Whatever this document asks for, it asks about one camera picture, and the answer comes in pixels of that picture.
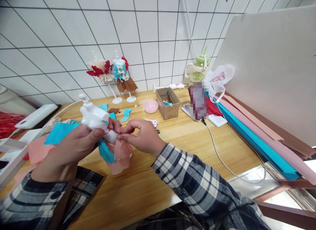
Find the plaid shirt sleeve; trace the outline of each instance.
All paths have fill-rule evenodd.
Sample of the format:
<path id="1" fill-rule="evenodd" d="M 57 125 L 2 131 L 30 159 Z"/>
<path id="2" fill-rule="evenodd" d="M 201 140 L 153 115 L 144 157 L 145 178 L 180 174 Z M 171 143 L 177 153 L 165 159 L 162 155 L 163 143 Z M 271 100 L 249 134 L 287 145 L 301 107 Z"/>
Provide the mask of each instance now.
<path id="1" fill-rule="evenodd" d="M 0 202 L 0 225 L 4 229 L 46 229 L 54 209 L 70 183 L 41 183 L 30 174 Z M 83 167 L 77 174 L 58 229 L 66 229 L 87 204 L 103 176 Z"/>
<path id="2" fill-rule="evenodd" d="M 258 206 L 242 197 L 196 155 L 167 144 L 152 165 L 203 229 L 270 229 Z"/>

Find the pink bowl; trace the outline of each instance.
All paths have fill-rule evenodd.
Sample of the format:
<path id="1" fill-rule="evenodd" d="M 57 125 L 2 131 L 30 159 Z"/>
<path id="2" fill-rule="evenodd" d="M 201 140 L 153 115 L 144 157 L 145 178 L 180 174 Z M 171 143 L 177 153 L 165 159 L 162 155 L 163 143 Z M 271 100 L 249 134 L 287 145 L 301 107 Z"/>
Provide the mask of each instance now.
<path id="1" fill-rule="evenodd" d="M 155 113 L 158 110 L 158 102 L 154 100 L 146 101 L 143 107 L 147 113 Z"/>

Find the wooden table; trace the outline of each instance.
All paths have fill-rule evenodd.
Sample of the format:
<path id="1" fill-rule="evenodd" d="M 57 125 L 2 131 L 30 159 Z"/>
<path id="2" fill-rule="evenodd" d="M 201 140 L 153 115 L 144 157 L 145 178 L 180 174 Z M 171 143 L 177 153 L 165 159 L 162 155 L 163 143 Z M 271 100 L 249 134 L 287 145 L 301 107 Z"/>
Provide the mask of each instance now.
<path id="1" fill-rule="evenodd" d="M 175 93 L 181 105 L 190 101 L 187 89 L 175 90 Z M 211 135 L 202 122 L 191 120 L 182 110 L 179 110 L 177 118 L 164 121 L 159 110 L 153 114 L 147 114 L 143 110 L 142 105 L 145 101 L 156 100 L 156 95 L 152 91 L 136 93 L 134 96 L 137 100 L 133 103 L 126 101 L 128 95 L 122 95 L 123 101 L 116 105 L 112 104 L 112 97 L 93 100 L 93 103 L 95 105 L 109 103 L 109 109 L 120 108 L 121 113 L 117 114 L 118 120 L 123 117 L 126 108 L 132 109 L 129 119 L 158 120 L 157 129 L 160 130 L 159 136 L 164 141 L 199 156 L 202 161 L 215 168 L 224 179 L 233 177 L 216 156 Z M 62 120 L 81 120 L 82 114 L 79 111 L 81 106 L 81 102 L 73 105 L 60 117 Z M 227 124 L 217 128 L 209 121 L 206 123 L 213 133 L 221 158 L 233 172 L 241 174 L 261 164 L 257 155 Z M 150 166 L 155 158 L 133 149 L 130 167 L 119 175 L 111 174 L 98 149 L 79 163 L 80 166 L 91 169 L 105 178 L 95 196 L 68 229 L 120 229 L 181 201 L 151 169 Z M 28 168 L 30 168 L 29 161 L 19 172 Z M 1 192 L 1 198 L 11 190 L 13 184 L 12 180 Z"/>

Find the wooden chair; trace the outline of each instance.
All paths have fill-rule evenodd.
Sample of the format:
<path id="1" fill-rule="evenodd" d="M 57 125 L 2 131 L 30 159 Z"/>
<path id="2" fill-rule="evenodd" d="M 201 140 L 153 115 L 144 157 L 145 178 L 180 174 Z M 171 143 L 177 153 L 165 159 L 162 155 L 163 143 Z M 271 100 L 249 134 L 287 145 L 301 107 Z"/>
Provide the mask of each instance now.
<path id="1" fill-rule="evenodd" d="M 279 180 L 278 182 L 279 186 L 253 199 L 259 206 L 262 214 L 299 228 L 316 229 L 316 212 L 264 203 L 264 201 L 288 189 L 316 189 L 316 186 L 305 179 L 295 181 Z"/>

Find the hand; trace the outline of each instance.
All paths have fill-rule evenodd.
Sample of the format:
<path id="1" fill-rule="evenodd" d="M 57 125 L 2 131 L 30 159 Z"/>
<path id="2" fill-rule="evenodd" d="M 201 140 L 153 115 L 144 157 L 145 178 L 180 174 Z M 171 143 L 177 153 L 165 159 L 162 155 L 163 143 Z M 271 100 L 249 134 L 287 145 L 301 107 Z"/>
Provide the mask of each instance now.
<path id="1" fill-rule="evenodd" d="M 120 121 L 113 119 L 112 117 L 109 118 L 108 129 L 113 129 L 116 133 L 119 133 L 121 126 L 122 124 Z"/>
<path id="2" fill-rule="evenodd" d="M 95 149 L 104 136 L 104 130 L 79 125 L 72 130 L 31 173 L 38 182 L 69 182 L 75 179 L 77 165 Z"/>
<path id="3" fill-rule="evenodd" d="M 138 136 L 132 135 L 135 129 L 139 129 Z M 125 140 L 139 151 L 153 154 L 157 157 L 166 145 L 157 134 L 155 127 L 150 121 L 143 119 L 130 120 L 118 139 Z"/>

